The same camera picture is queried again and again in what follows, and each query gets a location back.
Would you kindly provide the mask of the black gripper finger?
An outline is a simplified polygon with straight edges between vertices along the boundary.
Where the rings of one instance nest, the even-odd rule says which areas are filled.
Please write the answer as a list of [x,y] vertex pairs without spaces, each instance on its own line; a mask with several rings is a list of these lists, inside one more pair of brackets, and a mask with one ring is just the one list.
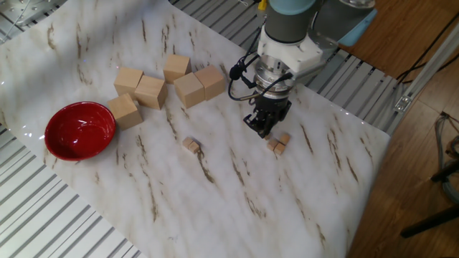
[[250,129],[254,130],[261,138],[265,138],[268,134],[266,129],[266,119],[259,112],[254,112],[245,116],[243,121]]
[[273,129],[273,127],[280,121],[282,120],[282,115],[280,115],[279,113],[271,113],[268,115],[268,118],[267,118],[267,129],[268,129],[268,133],[271,132],[271,130]]

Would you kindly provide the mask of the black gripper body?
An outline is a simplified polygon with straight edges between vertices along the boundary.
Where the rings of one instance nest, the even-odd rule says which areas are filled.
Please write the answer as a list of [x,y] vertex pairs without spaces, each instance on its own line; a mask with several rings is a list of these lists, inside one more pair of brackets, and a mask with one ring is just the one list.
[[283,121],[292,103],[288,98],[270,99],[267,97],[257,97],[255,99],[255,110],[265,116],[272,117],[276,122]]

